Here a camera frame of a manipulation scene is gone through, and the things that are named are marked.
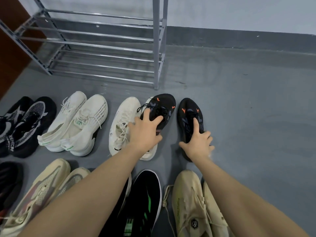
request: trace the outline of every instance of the wall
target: wall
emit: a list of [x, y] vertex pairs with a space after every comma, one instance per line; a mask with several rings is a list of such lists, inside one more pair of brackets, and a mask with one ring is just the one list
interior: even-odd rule
[[[41, 1], [47, 8], [144, 17], [152, 15], [152, 0]], [[37, 10], [33, 0], [20, 2], [30, 14]], [[169, 0], [168, 25], [316, 34], [315, 6], [316, 0]], [[87, 16], [73, 18], [91, 20]]]

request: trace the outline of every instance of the gray floor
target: gray floor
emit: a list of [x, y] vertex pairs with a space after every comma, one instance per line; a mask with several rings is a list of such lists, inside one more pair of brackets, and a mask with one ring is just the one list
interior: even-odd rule
[[[23, 95], [50, 96], [59, 106], [73, 92], [103, 95], [109, 114], [87, 157], [52, 153], [45, 147], [26, 159], [23, 194], [36, 176], [56, 158], [73, 167], [96, 168], [109, 158], [108, 134], [119, 104], [129, 96], [144, 103], [158, 93], [174, 95], [177, 103], [192, 98], [200, 106], [204, 125], [212, 132], [216, 164], [316, 236], [316, 56], [285, 52], [168, 46], [159, 91], [102, 78], [48, 76], [26, 68], [0, 101], [0, 113]], [[162, 131], [163, 140], [143, 169], [156, 171], [163, 191], [184, 169], [199, 170], [181, 157], [176, 116]], [[169, 209], [172, 221], [171, 203]], [[172, 236], [165, 210], [153, 236]]]

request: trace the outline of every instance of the forearm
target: forearm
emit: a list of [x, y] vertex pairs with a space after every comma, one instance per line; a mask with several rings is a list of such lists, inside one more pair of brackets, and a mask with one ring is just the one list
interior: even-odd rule
[[142, 155], [125, 147], [50, 203], [19, 237], [98, 236]]
[[194, 160], [236, 237], [308, 236], [284, 213], [240, 184], [208, 158]]

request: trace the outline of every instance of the hand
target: hand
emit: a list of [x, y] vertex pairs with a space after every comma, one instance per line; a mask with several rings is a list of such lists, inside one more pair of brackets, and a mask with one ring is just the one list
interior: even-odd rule
[[162, 136], [160, 134], [156, 135], [156, 128], [163, 120], [163, 116], [158, 116], [153, 121], [150, 121], [149, 113], [150, 109], [146, 108], [143, 120], [139, 117], [135, 117], [135, 125], [131, 122], [128, 123], [131, 135], [129, 145], [135, 147], [143, 154], [162, 140]]
[[213, 138], [211, 132], [205, 131], [203, 134], [199, 132], [199, 123], [193, 118], [193, 135], [189, 143], [180, 142], [179, 146], [185, 151], [186, 155], [194, 162], [197, 158], [208, 158], [211, 155], [214, 146], [210, 146]]

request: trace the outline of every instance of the metal shoe rack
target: metal shoe rack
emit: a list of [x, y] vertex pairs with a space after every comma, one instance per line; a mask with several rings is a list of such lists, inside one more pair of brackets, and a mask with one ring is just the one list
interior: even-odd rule
[[[162, 65], [165, 59], [165, 51], [166, 51], [166, 34], [167, 34], [167, 11], [168, 11], [168, 0], [163, 0], [163, 15], [162, 19], [160, 18], [160, 0], [153, 0], [153, 18], [142, 18], [142, 17], [129, 17], [129, 16], [117, 16], [110, 14], [101, 14], [101, 13], [86, 13], [86, 12], [75, 12], [75, 11], [64, 11], [64, 10], [53, 10], [47, 9], [44, 7], [40, 0], [34, 0], [37, 6], [39, 7], [39, 11], [31, 16], [25, 23], [23, 23], [20, 27], [18, 27], [15, 31], [10, 30], [5, 23], [0, 20], [0, 28], [9, 35], [18, 45], [21, 47], [48, 75], [53, 75], [54, 73], [68, 73], [68, 74], [78, 74], [85, 76], [96, 76], [103, 77], [109, 79], [123, 80], [123, 81], [132, 81], [138, 83], [151, 84], [154, 86], [154, 89], [158, 89], [158, 82], [160, 73], [162, 70]], [[86, 21], [86, 20], [72, 20], [72, 19], [61, 19], [51, 17], [51, 13], [64, 13], [64, 14], [75, 14], [75, 15], [89, 15], [89, 16], [99, 16], [99, 17], [110, 17], [117, 19], [133, 19], [133, 20], [143, 20], [143, 21], [151, 21], [152, 25], [142, 26], [142, 25], [127, 25], [127, 24], [119, 24], [119, 23], [105, 23], [105, 22], [96, 22], [96, 21]], [[45, 21], [49, 24], [49, 28], [41, 27], [39, 21]], [[85, 32], [85, 31], [74, 31], [74, 30], [64, 30], [59, 29], [57, 27], [58, 22], [67, 21], [67, 22], [76, 22], [76, 23], [90, 23], [97, 25], [106, 25], [106, 26], [119, 26], [120, 28], [141, 28], [153, 30], [153, 38], [141, 38], [141, 37], [132, 37], [132, 36], [121, 36], [121, 35], [113, 35], [106, 33], [94, 33], [94, 32]], [[33, 37], [25, 37], [23, 36], [24, 32], [28, 29], [31, 30], [40, 30], [40, 31], [50, 31], [54, 32], [58, 35], [56, 39], [41, 39], [41, 38], [33, 38]], [[90, 35], [90, 36], [98, 36], [104, 38], [114, 38], [116, 40], [122, 40], [122, 42], [140, 42], [140, 43], [151, 43], [152, 50], [142, 50], [142, 49], [134, 49], [127, 47], [114, 46], [117, 42], [112, 42], [114, 45], [103, 45], [103, 44], [94, 44], [89, 43], [89, 41], [73, 41], [66, 39], [65, 36], [67, 34], [79, 34], [79, 35]], [[33, 53], [22, 40], [31, 40], [31, 41], [40, 41], [45, 43], [57, 43], [58, 48], [52, 54], [51, 58], [48, 58], [49, 61], [44, 62], [41, 61], [37, 54]], [[112, 53], [102, 53], [100, 52], [85, 52], [85, 51], [77, 51], [76, 47], [84, 46], [91, 47], [93, 49], [97, 48], [98, 50], [104, 51], [112, 51], [115, 50], [115, 55]], [[81, 54], [83, 56], [94, 56], [98, 58], [110, 58], [110, 59], [119, 59], [124, 61], [133, 61], [137, 63], [151, 63], [152, 70], [143, 70], [143, 69], [131, 69], [125, 67], [118, 66], [107, 66], [107, 65], [97, 65], [92, 63], [83, 62], [71, 62], [62, 60], [63, 53], [65, 52], [73, 52], [74, 54]], [[133, 58], [124, 55], [123, 53], [140, 53], [142, 58]], [[129, 71], [132, 73], [141, 72], [141, 73], [149, 73], [149, 77], [153, 78], [153, 81], [146, 81], [141, 79], [129, 79], [129, 78], [121, 78], [115, 76], [107, 76], [107, 75], [97, 75], [93, 73], [89, 73], [86, 71], [85, 73], [81, 71], [73, 71], [73, 69], [58, 69], [56, 68], [56, 63], [67, 63], [68, 65], [72, 65], [76, 67], [77, 65], [82, 66], [92, 66], [92, 67], [101, 67], [104, 68], [104, 71], [108, 71], [111, 69], [119, 69], [120, 71]]]

